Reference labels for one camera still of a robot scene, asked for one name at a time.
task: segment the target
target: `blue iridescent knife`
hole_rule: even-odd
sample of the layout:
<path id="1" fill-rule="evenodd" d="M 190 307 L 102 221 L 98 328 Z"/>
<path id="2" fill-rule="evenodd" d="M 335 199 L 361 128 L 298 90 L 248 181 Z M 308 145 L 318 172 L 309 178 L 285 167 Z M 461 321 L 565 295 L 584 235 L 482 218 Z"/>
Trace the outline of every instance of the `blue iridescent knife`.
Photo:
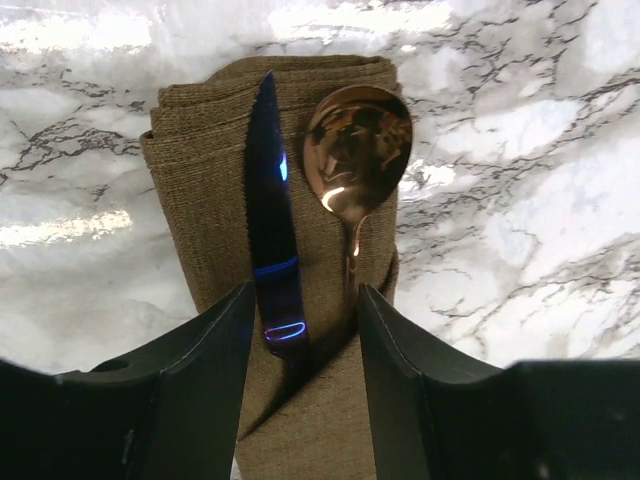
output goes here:
<path id="1" fill-rule="evenodd" d="M 271 72 L 262 80 L 251 112 L 244 161 L 249 246 L 263 334 L 271 353 L 285 360 L 297 378 L 306 370 L 309 337 Z"/>

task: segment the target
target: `spoon handle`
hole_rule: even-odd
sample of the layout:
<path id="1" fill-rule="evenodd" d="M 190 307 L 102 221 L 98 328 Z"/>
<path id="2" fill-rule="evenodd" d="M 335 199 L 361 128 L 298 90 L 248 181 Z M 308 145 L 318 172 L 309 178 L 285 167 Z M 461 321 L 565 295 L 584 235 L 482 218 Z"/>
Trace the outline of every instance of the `spoon handle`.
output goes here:
<path id="1" fill-rule="evenodd" d="M 356 305 L 358 301 L 358 285 L 356 284 L 356 272 L 358 267 L 358 255 L 360 253 L 360 221 L 355 227 L 347 226 L 346 243 L 347 254 L 345 256 L 345 290 L 344 290 L 344 306 L 345 318 L 349 321 L 354 320 Z"/>

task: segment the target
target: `brown linen napkin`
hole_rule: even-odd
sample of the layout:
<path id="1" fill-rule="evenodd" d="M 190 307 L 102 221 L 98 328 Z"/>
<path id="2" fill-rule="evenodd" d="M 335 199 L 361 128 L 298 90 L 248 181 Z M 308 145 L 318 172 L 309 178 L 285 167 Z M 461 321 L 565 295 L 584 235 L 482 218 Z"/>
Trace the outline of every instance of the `brown linen napkin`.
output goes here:
<path id="1" fill-rule="evenodd" d="M 279 404 L 284 364 L 270 354 L 257 321 L 236 455 L 245 480 L 361 480 L 374 466 L 359 340 L 349 338 L 341 317 L 344 232 L 309 190 L 300 163 L 315 106 L 354 84 L 398 92 L 394 66 L 351 55 L 245 58 L 202 84 L 162 89 L 142 148 L 196 308 L 204 311 L 251 278 L 243 153 L 249 114 L 269 70 L 287 150 L 309 338 L 316 365 L 326 366 Z M 365 222 L 358 278 L 389 300 L 397 273 L 396 202 L 393 195 Z"/>

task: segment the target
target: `rose gold spoon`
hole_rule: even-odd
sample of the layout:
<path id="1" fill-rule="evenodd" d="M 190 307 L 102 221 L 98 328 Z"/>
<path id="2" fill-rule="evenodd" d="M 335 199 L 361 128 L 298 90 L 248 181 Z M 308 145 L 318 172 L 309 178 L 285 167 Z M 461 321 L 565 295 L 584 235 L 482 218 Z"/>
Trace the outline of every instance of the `rose gold spoon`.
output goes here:
<path id="1" fill-rule="evenodd" d="M 346 229 L 345 313 L 356 308 L 360 227 L 393 193 L 407 168 L 413 129 L 404 102 L 356 85 L 326 97 L 311 119 L 304 172 L 313 193 Z"/>

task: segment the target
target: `marble surface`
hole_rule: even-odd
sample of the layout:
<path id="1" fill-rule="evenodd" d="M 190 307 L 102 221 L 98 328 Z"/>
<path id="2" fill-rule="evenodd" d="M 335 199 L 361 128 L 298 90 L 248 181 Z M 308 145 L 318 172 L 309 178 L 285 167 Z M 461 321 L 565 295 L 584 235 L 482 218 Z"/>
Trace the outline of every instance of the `marble surface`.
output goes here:
<path id="1" fill-rule="evenodd" d="M 4 0 L 0 21 L 0 356 L 90 369 L 194 315 L 137 141 L 158 87 L 359 53 L 396 62 L 416 121 L 399 310 L 500 366 L 640 357 L 637 0 Z"/>

